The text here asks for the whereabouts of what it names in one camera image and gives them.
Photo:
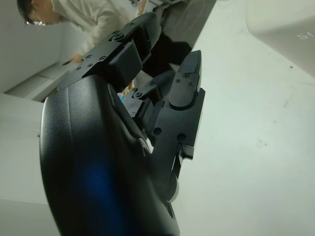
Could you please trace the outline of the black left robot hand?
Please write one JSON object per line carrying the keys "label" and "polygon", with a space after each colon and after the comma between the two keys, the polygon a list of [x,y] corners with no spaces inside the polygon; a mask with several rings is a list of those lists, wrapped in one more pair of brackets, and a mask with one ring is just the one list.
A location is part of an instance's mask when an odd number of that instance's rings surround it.
{"label": "black left robot hand", "polygon": [[118,96],[151,56],[161,27],[145,13],[91,49],[44,102],[40,164],[63,236],[178,236],[171,203],[192,159],[203,108],[201,52],[178,72]]}

